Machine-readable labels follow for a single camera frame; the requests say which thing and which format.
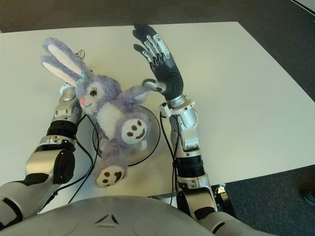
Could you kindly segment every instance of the white table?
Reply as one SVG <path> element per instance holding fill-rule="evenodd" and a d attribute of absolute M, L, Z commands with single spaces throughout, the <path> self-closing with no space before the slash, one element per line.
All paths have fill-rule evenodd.
<path fill-rule="evenodd" d="M 281 66 L 236 22 L 158 25 L 185 83 L 196 101 L 205 170 L 212 184 L 287 171 L 315 163 L 315 105 Z M 53 36 L 86 51 L 95 73 L 119 80 L 124 89 L 153 78 L 133 50 L 132 27 L 53 29 L 0 34 L 0 184 L 24 178 L 24 167 L 45 135 L 63 84 L 44 69 L 41 44 Z M 155 115 L 163 101 L 145 103 Z M 94 153 L 92 126 L 83 122 L 78 139 Z M 89 161 L 77 149 L 77 179 Z M 47 206 L 65 204 L 78 185 Z M 171 157 L 161 137 L 155 153 L 129 169 L 127 179 L 110 188 L 87 180 L 75 200 L 100 195 L 151 196 L 170 192 Z"/>

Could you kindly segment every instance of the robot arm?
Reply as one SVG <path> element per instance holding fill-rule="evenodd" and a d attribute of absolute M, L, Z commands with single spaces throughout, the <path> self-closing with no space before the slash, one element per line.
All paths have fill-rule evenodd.
<path fill-rule="evenodd" d="M 198 113 L 195 102 L 183 95 L 183 79 L 174 58 L 159 34 L 148 25 L 135 24 L 133 35 L 146 49 L 135 44 L 134 49 L 148 61 L 156 80 L 146 79 L 143 86 L 164 95 L 160 105 L 164 118 L 171 124 L 171 142 L 176 149 L 173 165 L 177 169 L 178 208 L 195 220 L 217 211 L 207 173 L 204 171 L 199 149 Z"/>
<path fill-rule="evenodd" d="M 52 194 L 73 177 L 74 137 L 81 107 L 73 86 L 63 86 L 61 94 L 46 136 L 27 161 L 25 179 L 0 187 L 0 230 L 37 215 Z"/>

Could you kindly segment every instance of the gray carpet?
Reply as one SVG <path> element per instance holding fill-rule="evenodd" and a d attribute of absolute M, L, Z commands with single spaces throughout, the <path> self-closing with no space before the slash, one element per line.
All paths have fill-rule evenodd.
<path fill-rule="evenodd" d="M 315 17 L 289 0 L 0 0 L 3 32 L 238 21 L 315 101 Z M 228 184 L 238 217 L 273 234 L 315 236 L 315 166 Z"/>

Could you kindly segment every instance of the plush toy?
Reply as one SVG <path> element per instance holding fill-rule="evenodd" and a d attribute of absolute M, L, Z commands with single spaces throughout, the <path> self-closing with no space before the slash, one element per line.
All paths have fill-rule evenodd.
<path fill-rule="evenodd" d="M 42 65 L 75 86 L 82 110 L 97 120 L 101 160 L 94 169 L 99 187 L 110 186 L 126 177 L 127 155 L 135 147 L 146 147 L 152 121 L 138 104 L 150 94 L 142 86 L 125 91 L 107 76 L 94 75 L 75 53 L 55 38 L 44 48 L 51 54 L 41 58 Z"/>

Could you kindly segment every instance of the bunny paw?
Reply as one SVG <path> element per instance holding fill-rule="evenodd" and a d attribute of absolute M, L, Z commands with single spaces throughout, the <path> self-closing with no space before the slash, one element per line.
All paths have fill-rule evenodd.
<path fill-rule="evenodd" d="M 144 139 L 148 131 L 142 119 L 129 119 L 122 127 L 122 139 L 126 144 L 133 145 Z"/>
<path fill-rule="evenodd" d="M 110 166 L 102 170 L 96 179 L 98 187 L 106 187 L 116 184 L 124 176 L 125 170 L 120 166 Z"/>

